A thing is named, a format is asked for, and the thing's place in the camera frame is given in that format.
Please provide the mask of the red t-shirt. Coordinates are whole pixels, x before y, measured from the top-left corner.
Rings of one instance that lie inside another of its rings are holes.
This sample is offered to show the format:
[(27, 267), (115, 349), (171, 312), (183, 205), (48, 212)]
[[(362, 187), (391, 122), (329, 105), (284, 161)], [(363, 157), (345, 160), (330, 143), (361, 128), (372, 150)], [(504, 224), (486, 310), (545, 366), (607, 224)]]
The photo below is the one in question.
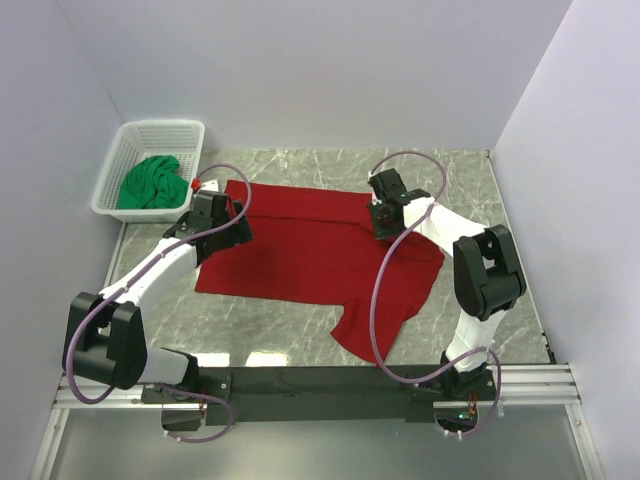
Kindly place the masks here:
[[(367, 193), (244, 185), (225, 192), (249, 200), (253, 239), (223, 250), (200, 267), (195, 290), (289, 302), (340, 305), (331, 335), (362, 360), (374, 361), (369, 307), (379, 267), (390, 244), (372, 230)], [(376, 336), (387, 356), (403, 323), (427, 301), (444, 263), (431, 241), (410, 234), (385, 270), (376, 309)]]

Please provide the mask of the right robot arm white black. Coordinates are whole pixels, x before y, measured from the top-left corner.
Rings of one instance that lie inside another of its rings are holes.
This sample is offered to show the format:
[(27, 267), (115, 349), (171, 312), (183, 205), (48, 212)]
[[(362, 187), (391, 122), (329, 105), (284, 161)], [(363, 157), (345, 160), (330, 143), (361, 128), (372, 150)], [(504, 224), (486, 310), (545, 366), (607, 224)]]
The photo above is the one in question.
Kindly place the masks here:
[[(415, 386), (439, 381), (440, 390), (460, 399), (483, 379), (497, 327), (526, 292), (513, 236), (504, 225), (488, 227), (440, 205), (425, 191), (409, 191), (394, 169), (371, 173), (369, 205), (374, 234), (393, 243), (379, 267), (369, 307), (369, 337), (375, 363), (392, 379)], [(376, 309), (382, 279), (395, 250), (410, 233), (450, 255), (460, 316), (442, 366), (419, 378), (404, 378), (384, 365), (376, 336)]]

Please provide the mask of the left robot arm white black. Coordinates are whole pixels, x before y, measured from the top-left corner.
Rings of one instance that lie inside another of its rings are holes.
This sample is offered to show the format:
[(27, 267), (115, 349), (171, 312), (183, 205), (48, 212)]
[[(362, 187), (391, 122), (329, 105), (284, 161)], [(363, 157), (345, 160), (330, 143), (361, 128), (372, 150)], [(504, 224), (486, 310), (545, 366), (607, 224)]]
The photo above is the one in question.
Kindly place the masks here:
[(193, 399), (200, 388), (197, 360), (149, 347), (143, 314), (213, 254), (251, 241), (247, 210), (243, 201), (224, 193), (198, 193), (193, 209), (164, 232), (133, 270), (97, 294), (79, 293), (67, 321), (66, 376), (123, 390), (138, 383), (164, 383), (176, 401)]

